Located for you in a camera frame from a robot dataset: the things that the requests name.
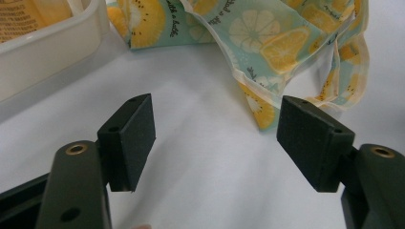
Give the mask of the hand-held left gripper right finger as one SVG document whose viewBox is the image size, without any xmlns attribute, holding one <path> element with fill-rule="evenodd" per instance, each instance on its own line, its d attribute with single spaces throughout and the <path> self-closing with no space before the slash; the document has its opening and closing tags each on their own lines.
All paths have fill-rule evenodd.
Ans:
<svg viewBox="0 0 405 229">
<path fill-rule="evenodd" d="M 352 150 L 352 130 L 307 100 L 285 95 L 276 137 L 314 190 L 337 191 L 339 160 Z"/>
</svg>

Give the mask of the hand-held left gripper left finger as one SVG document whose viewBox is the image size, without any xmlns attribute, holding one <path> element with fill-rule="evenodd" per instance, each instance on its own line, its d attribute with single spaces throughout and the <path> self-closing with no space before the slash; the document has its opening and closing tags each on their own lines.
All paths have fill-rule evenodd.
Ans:
<svg viewBox="0 0 405 229">
<path fill-rule="evenodd" d="M 152 95 L 127 100 L 97 131 L 112 192 L 134 192 L 156 139 Z"/>
</svg>

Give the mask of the fruit print fabric bag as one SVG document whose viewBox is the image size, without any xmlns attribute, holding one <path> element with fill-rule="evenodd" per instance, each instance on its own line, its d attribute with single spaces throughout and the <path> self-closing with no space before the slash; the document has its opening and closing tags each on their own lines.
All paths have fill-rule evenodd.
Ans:
<svg viewBox="0 0 405 229">
<path fill-rule="evenodd" d="M 332 51 L 310 102 L 345 111 L 366 88 L 369 0 L 109 0 L 107 14 L 133 51 L 215 43 L 260 129 L 275 127 L 285 86 Z"/>
</svg>

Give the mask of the white plastic tray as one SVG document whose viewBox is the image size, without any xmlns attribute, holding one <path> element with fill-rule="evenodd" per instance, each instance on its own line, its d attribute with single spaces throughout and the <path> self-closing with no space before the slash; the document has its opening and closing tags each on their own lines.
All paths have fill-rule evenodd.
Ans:
<svg viewBox="0 0 405 229">
<path fill-rule="evenodd" d="M 0 101 L 94 53 L 110 30 L 105 0 L 81 0 L 67 20 L 0 44 Z"/>
</svg>

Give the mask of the yellow-orange bottle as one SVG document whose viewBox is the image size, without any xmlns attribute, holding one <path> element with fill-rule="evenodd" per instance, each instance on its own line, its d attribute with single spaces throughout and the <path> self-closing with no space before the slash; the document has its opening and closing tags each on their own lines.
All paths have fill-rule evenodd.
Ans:
<svg viewBox="0 0 405 229">
<path fill-rule="evenodd" d="M 82 11 L 81 0 L 0 0 L 0 44 Z"/>
</svg>

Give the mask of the white table mat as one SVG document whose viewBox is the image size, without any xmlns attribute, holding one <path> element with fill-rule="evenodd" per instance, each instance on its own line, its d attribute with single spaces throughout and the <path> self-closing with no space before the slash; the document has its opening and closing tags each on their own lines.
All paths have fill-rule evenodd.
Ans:
<svg viewBox="0 0 405 229">
<path fill-rule="evenodd" d="M 355 134 L 405 154 L 405 0 L 369 0 L 362 98 L 334 111 Z M 283 96 L 317 96 L 323 49 Z M 134 192 L 110 195 L 115 229 L 346 229 L 339 192 L 318 193 L 262 130 L 215 43 L 131 50 L 109 30 L 95 53 L 0 102 L 0 193 L 48 173 L 55 152 L 129 98 L 152 95 L 156 141 Z"/>
</svg>

